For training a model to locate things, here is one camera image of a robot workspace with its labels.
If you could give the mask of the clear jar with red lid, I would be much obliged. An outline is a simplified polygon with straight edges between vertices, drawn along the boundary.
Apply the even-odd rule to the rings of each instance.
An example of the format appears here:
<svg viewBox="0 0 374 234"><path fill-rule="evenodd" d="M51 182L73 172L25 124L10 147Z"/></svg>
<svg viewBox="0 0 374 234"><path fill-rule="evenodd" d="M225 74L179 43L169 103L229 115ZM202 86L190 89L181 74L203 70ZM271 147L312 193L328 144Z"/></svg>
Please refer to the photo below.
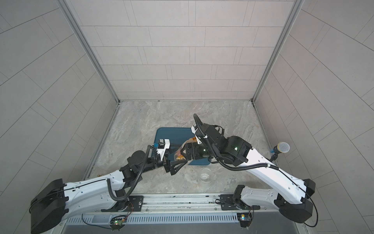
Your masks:
<svg viewBox="0 0 374 234"><path fill-rule="evenodd" d="M213 173L209 168L202 168L200 170L199 179L202 183L211 183L213 180Z"/></svg>

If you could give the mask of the clear jar with beige lid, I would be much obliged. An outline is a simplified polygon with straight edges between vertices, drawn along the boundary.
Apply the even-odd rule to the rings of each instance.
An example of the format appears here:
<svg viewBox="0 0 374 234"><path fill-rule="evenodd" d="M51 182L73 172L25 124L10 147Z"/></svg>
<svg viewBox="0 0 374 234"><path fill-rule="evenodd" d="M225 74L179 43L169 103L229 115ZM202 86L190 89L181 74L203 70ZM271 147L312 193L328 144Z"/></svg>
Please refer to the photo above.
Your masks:
<svg viewBox="0 0 374 234"><path fill-rule="evenodd" d="M185 152L184 152L184 147L186 143L183 143L175 152L174 154L174 160L179 161L179 160L187 160L185 157Z"/></svg>

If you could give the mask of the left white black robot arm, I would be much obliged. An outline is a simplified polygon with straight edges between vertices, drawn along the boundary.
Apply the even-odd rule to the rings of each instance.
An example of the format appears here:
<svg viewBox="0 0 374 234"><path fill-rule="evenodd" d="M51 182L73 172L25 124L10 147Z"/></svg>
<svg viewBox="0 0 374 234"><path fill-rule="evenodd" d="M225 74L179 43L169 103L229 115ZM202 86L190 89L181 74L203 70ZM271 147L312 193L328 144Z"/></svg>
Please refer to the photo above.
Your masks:
<svg viewBox="0 0 374 234"><path fill-rule="evenodd" d="M31 233L44 233L74 215L121 210L119 204L128 199L144 172L164 166L174 175L178 172L177 165L183 167L187 163L186 159L170 161L167 155L150 157L150 153L152 150L136 151L127 159L127 165L97 178L68 183L62 179L50 182L30 203ZM127 194L124 193L126 188L129 189Z"/></svg>

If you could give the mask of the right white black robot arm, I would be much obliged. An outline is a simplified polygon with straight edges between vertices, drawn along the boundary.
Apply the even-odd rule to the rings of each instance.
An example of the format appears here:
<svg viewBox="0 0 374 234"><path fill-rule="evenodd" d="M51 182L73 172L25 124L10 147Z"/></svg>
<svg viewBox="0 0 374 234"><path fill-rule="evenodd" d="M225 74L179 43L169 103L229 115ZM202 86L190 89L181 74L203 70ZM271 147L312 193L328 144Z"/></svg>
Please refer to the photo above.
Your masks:
<svg viewBox="0 0 374 234"><path fill-rule="evenodd" d="M311 198L316 188L313 180L290 175L273 163L275 157L267 159L241 137L225 137L221 126L202 123L197 115L194 118L191 131L195 137L177 151L177 162L208 159L230 171L249 172L270 186L266 191L238 185L232 197L237 208L272 206L297 223L304 223L318 213Z"/></svg>

